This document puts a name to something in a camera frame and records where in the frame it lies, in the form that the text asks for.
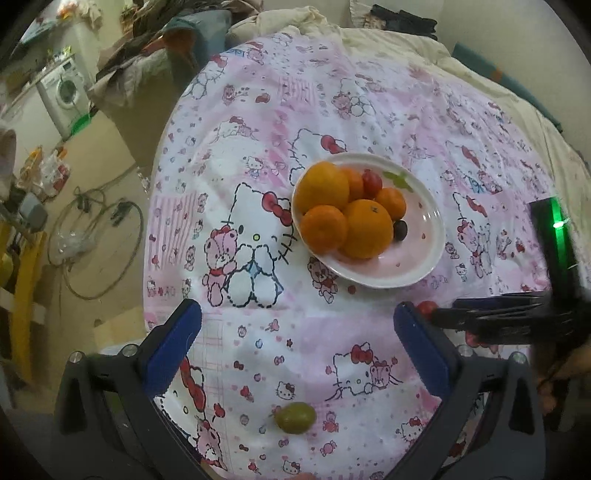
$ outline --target washing machine door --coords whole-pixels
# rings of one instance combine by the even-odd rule
[[[74,108],[80,98],[80,91],[69,77],[61,77],[57,82],[56,100],[57,104],[65,109]]]

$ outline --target blue gripper pad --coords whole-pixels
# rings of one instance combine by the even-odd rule
[[[149,398],[166,392],[201,324],[201,307],[185,299],[166,323],[153,328],[142,342],[141,349],[154,352],[141,367],[142,384]]]
[[[427,391],[444,400],[452,391],[451,379],[460,362],[451,341],[428,324],[410,302],[396,306],[394,330]]]

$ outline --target plate rim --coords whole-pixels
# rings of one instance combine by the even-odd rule
[[[357,157],[359,160],[350,160],[349,162],[347,162],[347,158],[351,157],[351,156],[355,156]],[[439,253],[436,255],[436,260],[434,257],[434,262],[433,262],[433,266],[429,269],[428,272],[426,272],[424,275],[419,276],[416,275],[416,279],[412,280],[410,282],[401,282],[400,284],[384,284],[384,283],[369,283],[366,281],[360,281],[357,279],[353,279],[350,278],[349,276],[347,276],[346,274],[340,272],[339,270],[335,269],[334,267],[332,267],[331,265],[326,263],[326,260],[329,260],[329,263],[331,263],[330,260],[335,260],[333,256],[331,255],[317,255],[314,252],[312,252],[312,250],[310,249],[310,247],[308,247],[307,243],[305,242],[305,240],[302,238],[301,233],[300,233],[300,225],[299,225],[299,221],[296,220],[296,214],[295,212],[292,212],[292,217],[293,217],[293,223],[294,223],[294,227],[296,229],[296,231],[298,232],[300,239],[302,241],[302,243],[304,244],[304,246],[308,249],[308,251],[311,253],[311,255],[314,255],[318,260],[320,260],[331,272],[335,273],[336,275],[338,275],[339,277],[345,278],[349,281],[352,281],[356,284],[359,285],[363,285],[365,287],[369,287],[369,288],[374,288],[376,290],[389,290],[392,288],[403,288],[403,287],[408,287],[411,285],[414,285],[415,283],[421,281],[422,279],[424,279],[427,275],[429,275],[437,266],[437,264],[440,262],[441,257],[443,256],[443,252],[445,250],[445,242],[446,242],[446,236],[447,236],[447,232],[446,232],[446,227],[445,227],[445,221],[443,220],[443,217],[441,215],[441,212],[439,211],[439,207],[437,206],[437,202],[435,201],[435,198],[433,197],[433,195],[431,194],[431,192],[429,191],[429,189],[427,188],[427,186],[418,178],[416,178],[415,175],[413,175],[412,172],[410,172],[409,170],[407,170],[406,168],[404,168],[401,165],[398,165],[396,163],[389,163],[388,160],[384,157],[380,157],[379,155],[375,155],[375,154],[371,154],[371,153],[364,153],[364,152],[342,152],[342,153],[337,153],[334,155],[331,155],[330,157],[325,157],[322,159],[319,159],[318,162],[315,162],[313,165],[315,165],[316,163],[319,163],[321,161],[328,161],[330,163],[334,163],[340,166],[346,165],[347,163],[353,164],[353,163],[363,163],[363,158],[366,158],[368,161],[368,163],[371,164],[379,164],[381,165],[384,170],[388,170],[389,168],[396,168],[399,170],[402,170],[405,172],[405,174],[413,181],[416,182],[420,187],[421,190],[424,190],[424,192],[417,192],[415,190],[415,193],[417,195],[419,195],[422,199],[424,198],[424,196],[426,196],[426,203],[430,203],[433,207],[434,210],[434,217],[435,217],[435,221],[437,223],[440,224],[441,228],[439,230],[441,230],[441,232],[443,233],[441,235],[441,240],[439,241],[440,245],[437,244],[437,239],[436,239],[436,244],[435,244],[435,248],[438,249]],[[306,174],[306,171],[313,165],[310,165],[308,167],[304,168],[304,171],[302,172],[302,174],[299,176],[299,178],[297,179],[295,185],[293,186],[292,192],[291,192],[291,209],[293,209],[293,204],[294,204],[294,195],[296,193],[296,189],[298,187],[298,185],[300,184],[301,179],[304,177],[304,175]]]

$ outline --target dark purple grape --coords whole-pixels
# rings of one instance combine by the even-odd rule
[[[408,234],[408,226],[404,220],[394,222],[394,241],[401,242]]]

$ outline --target fruit plate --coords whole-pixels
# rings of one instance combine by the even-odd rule
[[[338,252],[317,255],[318,259],[338,276],[371,288],[406,287],[427,276],[441,258],[446,236],[443,219],[426,186],[408,170],[377,155],[346,152],[326,160],[360,172],[369,168],[381,176],[384,187],[398,188],[407,203],[403,220],[408,235],[369,260],[352,260]],[[297,180],[294,192],[303,176]],[[301,237],[302,215],[294,209],[292,217]]]

